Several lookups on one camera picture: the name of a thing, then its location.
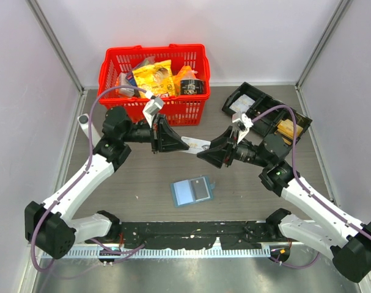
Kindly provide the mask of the white VIP card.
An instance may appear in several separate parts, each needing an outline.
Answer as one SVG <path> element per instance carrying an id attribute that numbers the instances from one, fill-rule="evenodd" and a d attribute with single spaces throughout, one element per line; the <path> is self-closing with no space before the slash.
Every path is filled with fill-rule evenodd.
<path id="1" fill-rule="evenodd" d="M 181 137 L 182 141 L 185 142 L 189 148 L 187 150 L 183 150 L 184 153 L 189 154 L 197 154 L 202 151 L 208 150 L 210 147 L 211 142 L 202 139 L 196 139 L 192 137 Z"/>

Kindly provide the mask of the blue card holder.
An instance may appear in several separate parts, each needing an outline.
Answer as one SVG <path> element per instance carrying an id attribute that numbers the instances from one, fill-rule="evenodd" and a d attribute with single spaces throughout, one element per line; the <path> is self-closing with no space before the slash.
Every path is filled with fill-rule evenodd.
<path id="1" fill-rule="evenodd" d="M 201 178 L 205 180 L 205 183 L 206 183 L 206 186 L 209 192 L 209 198 L 196 201 L 193 195 L 193 188 L 191 186 L 191 181 L 194 179 L 201 179 Z M 174 202 L 174 206 L 176 208 L 179 208 L 182 206 L 188 206 L 188 205 L 212 200 L 214 198 L 214 195 L 213 195 L 214 188 L 215 188 L 215 182 L 211 182 L 208 176 L 199 176 L 193 179 L 185 179 L 185 180 L 174 182 L 171 184 L 171 193 L 172 193 L 172 199 Z"/>

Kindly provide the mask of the dark grey card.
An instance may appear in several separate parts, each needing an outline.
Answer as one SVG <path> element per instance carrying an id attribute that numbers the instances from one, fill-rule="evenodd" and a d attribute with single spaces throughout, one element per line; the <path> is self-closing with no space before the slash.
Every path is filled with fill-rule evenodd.
<path id="1" fill-rule="evenodd" d="M 196 201 L 209 198 L 209 192 L 203 178 L 192 180 L 191 186 L 193 188 L 193 195 Z"/>

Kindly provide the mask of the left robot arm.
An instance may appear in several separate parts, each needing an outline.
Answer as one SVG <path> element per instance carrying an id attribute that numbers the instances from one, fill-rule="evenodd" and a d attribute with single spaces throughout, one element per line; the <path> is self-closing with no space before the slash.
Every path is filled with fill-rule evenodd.
<path id="1" fill-rule="evenodd" d="M 130 142 L 149 143 L 154 153 L 188 150 L 163 114 L 146 114 L 133 123 L 124 107 L 106 112 L 103 136 L 77 173 L 43 203 L 30 202 L 24 210 L 25 238 L 53 259 L 61 259 L 78 242 L 100 237 L 107 243 L 120 236 L 116 216 L 99 211 L 83 219 L 73 216 L 89 195 L 112 176 L 131 153 Z"/>

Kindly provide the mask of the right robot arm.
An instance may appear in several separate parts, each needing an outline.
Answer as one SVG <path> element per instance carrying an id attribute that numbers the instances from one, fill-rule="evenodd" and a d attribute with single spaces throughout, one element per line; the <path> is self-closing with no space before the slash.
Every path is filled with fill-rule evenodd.
<path id="1" fill-rule="evenodd" d="M 257 146 L 237 138 L 238 131 L 228 127 L 197 157 L 217 168 L 228 167 L 234 160 L 262 167 L 259 177 L 265 188 L 314 221 L 308 224 L 290 211 L 278 209 L 266 220 L 268 238 L 300 241 L 330 259 L 346 279 L 362 281 L 371 272 L 371 222 L 363 223 L 318 193 L 285 161 L 290 149 L 279 135 L 268 134 Z"/>

